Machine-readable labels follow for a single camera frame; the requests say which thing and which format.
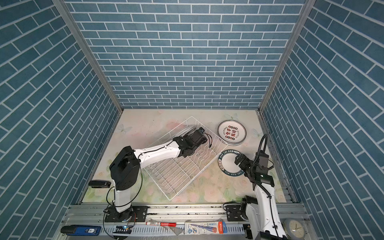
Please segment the white plate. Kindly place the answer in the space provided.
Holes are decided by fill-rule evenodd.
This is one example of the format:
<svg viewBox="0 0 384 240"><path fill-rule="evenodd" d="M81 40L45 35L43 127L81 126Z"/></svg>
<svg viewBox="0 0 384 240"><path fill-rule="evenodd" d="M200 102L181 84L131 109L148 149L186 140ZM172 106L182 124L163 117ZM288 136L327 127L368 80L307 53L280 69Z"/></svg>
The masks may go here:
<svg viewBox="0 0 384 240"><path fill-rule="evenodd" d="M241 145L247 137L246 128L234 120L227 120L220 123L217 132L222 141L230 146Z"/></svg>
<svg viewBox="0 0 384 240"><path fill-rule="evenodd" d="M183 137L186 138L190 134L192 134L196 130L195 126L187 126L184 129L182 129L180 132L178 132L175 137Z"/></svg>
<svg viewBox="0 0 384 240"><path fill-rule="evenodd" d="M218 165L221 171L230 177L239 177L244 174L244 171L235 164L236 157L241 153L237 150L224 150L218 157Z"/></svg>

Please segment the white wire dish rack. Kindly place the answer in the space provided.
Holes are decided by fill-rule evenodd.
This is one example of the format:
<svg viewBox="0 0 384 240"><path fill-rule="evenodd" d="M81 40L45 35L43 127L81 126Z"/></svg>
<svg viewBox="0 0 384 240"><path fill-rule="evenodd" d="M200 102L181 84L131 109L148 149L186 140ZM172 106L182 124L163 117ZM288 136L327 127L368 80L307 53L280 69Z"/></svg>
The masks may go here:
<svg viewBox="0 0 384 240"><path fill-rule="evenodd" d="M167 159L144 168L168 200L180 194L228 147L228 144L194 117L185 119L167 133L157 133L158 139L152 140L150 147L169 142L192 127L202 127L212 139L200 146L192 156Z"/></svg>

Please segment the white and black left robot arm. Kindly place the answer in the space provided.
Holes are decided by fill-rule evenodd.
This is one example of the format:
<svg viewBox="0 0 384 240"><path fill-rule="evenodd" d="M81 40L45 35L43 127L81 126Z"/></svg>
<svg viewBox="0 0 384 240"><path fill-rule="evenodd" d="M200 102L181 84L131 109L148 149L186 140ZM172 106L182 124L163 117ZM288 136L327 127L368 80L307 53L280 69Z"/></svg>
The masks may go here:
<svg viewBox="0 0 384 240"><path fill-rule="evenodd" d="M109 166L112 181L92 180L88 186L113 190L114 201L107 201L108 206L118 214L132 213L134 198L131 197L131 188L138 177L143 176L145 167L168 159L193 156L206 143L210 148L212 141L212 136L204 128L189 127L164 144L136 150L130 146L124 147Z"/></svg>

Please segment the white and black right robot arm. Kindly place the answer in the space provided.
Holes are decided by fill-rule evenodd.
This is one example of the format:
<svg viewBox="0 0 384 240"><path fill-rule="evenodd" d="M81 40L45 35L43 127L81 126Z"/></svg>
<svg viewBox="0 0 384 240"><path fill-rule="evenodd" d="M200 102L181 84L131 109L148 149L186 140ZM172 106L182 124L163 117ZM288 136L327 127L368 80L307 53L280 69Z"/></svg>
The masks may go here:
<svg viewBox="0 0 384 240"><path fill-rule="evenodd" d="M254 160L240 154L235 164L244 172L253 185L256 200L246 203L248 218L254 240L286 240L287 234L282 226L275 199L275 183L268 172L273 166L269 155L259 152Z"/></svg>

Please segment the small circuit board right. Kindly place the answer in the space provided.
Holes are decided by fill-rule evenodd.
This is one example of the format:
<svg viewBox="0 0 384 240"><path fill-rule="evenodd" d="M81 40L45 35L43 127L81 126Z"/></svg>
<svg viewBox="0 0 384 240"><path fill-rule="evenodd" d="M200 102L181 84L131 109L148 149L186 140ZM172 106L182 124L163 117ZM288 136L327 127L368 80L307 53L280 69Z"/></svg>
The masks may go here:
<svg viewBox="0 0 384 240"><path fill-rule="evenodd" d="M252 230L251 230L250 224L244 224L243 228L244 228L244 231L245 231L246 239L253 240L254 238L253 238L253 234L252 234Z"/></svg>

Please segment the small circuit board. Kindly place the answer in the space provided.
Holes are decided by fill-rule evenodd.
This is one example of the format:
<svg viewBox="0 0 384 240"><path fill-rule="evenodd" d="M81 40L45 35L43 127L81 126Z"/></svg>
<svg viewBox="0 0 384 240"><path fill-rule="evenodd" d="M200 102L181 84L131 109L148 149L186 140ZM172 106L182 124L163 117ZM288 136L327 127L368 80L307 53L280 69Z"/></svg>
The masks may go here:
<svg viewBox="0 0 384 240"><path fill-rule="evenodd" d="M132 233L132 226L117 226L114 233L130 235Z"/></svg>
<svg viewBox="0 0 384 240"><path fill-rule="evenodd" d="M253 238L253 234L252 234L252 230L251 230L250 224L244 224L243 228L244 228L244 231L245 231L246 239L253 240L254 238Z"/></svg>

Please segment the white analog clock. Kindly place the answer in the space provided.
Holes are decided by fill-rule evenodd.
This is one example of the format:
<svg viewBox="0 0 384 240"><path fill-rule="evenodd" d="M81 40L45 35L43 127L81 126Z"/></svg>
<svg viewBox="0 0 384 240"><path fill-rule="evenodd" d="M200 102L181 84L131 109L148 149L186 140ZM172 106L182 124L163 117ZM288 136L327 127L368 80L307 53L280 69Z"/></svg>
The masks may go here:
<svg viewBox="0 0 384 240"><path fill-rule="evenodd" d="M290 240L304 240L306 230L301 222L295 219L285 219L283 222L287 238Z"/></svg>

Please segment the blue white red box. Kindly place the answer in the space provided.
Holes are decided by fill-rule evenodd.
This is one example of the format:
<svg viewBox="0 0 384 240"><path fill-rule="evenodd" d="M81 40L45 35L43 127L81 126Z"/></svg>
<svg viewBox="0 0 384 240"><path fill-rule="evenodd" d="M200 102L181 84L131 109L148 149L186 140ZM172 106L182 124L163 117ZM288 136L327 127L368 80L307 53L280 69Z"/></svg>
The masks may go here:
<svg viewBox="0 0 384 240"><path fill-rule="evenodd" d="M225 222L197 222L185 223L185 235L212 235L212 234L226 234L228 228Z"/></svg>

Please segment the red marker pen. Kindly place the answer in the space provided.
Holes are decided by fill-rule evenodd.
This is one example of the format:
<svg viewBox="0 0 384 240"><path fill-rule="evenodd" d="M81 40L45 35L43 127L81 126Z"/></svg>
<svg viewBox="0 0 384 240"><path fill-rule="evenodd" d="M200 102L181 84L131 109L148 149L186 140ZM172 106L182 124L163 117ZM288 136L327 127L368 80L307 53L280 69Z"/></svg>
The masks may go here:
<svg viewBox="0 0 384 240"><path fill-rule="evenodd" d="M149 226L161 226L161 227L176 227L176 223L164 223L164 222L146 222Z"/></svg>

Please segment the small circuit board left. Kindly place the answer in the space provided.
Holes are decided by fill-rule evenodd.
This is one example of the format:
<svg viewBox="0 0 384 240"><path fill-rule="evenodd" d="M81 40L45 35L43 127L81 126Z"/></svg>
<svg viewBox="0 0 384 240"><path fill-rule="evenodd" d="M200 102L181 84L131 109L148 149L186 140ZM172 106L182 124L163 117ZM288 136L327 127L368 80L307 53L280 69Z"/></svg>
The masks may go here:
<svg viewBox="0 0 384 240"><path fill-rule="evenodd" d="M117 226L114 233L130 235L132 233L132 226Z"/></svg>

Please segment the blue black handheld device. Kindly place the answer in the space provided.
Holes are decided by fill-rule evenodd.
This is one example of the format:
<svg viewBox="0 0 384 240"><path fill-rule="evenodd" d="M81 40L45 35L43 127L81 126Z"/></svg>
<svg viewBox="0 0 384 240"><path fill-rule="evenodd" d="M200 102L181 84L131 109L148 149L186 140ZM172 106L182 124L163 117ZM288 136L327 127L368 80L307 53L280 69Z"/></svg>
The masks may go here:
<svg viewBox="0 0 384 240"><path fill-rule="evenodd" d="M61 228L60 232L67 236L98 236L101 232L100 226L70 225Z"/></svg>

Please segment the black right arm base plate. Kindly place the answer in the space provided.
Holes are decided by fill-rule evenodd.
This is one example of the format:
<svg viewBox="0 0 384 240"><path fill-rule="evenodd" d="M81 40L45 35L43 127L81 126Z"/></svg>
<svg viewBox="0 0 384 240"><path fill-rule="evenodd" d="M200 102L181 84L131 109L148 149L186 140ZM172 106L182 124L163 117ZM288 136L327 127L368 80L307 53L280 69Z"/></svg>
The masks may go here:
<svg viewBox="0 0 384 240"><path fill-rule="evenodd" d="M248 217L240 205L225 205L224 210L229 222L248 221Z"/></svg>

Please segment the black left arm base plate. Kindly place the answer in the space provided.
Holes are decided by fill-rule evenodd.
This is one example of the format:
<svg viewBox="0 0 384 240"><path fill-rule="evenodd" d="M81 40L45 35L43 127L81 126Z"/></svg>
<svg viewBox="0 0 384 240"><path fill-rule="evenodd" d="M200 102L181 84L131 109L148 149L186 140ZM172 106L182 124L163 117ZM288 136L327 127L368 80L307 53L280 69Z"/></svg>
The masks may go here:
<svg viewBox="0 0 384 240"><path fill-rule="evenodd" d="M115 207L109 206L104 210L104 222L145 222L148 208L148 206L131 206L128 210L119 213Z"/></svg>

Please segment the aluminium rail frame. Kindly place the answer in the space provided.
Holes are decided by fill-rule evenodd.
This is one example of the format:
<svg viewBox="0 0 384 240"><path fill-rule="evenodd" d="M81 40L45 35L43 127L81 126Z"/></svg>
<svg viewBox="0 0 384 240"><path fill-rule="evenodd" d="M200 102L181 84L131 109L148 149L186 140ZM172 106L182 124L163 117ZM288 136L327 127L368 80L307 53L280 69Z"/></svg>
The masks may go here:
<svg viewBox="0 0 384 240"><path fill-rule="evenodd" d="M249 221L229 222L227 221L224 204L148 204L148 203L135 203L133 206L148 206L148 213L145 222L129 223L133 227L135 225L146 225L146 222L164 222L176 223L177 225L184 225L185 223L197 222L217 222L223 221L226 225L229 224L249 224ZM104 209L103 204L81 204L71 205L62 220L60 227L70 225L84 225L84 226L100 226L101 232L94 238L96 240L111 240L117 238L119 240L156 240L156 239L185 239L185 235L181 236L162 236L162 237L123 237L109 235L110 229L114 230L117 226L127 226L127 223L107 223L104 222ZM243 238L244 235L227 235L227 239Z"/></svg>

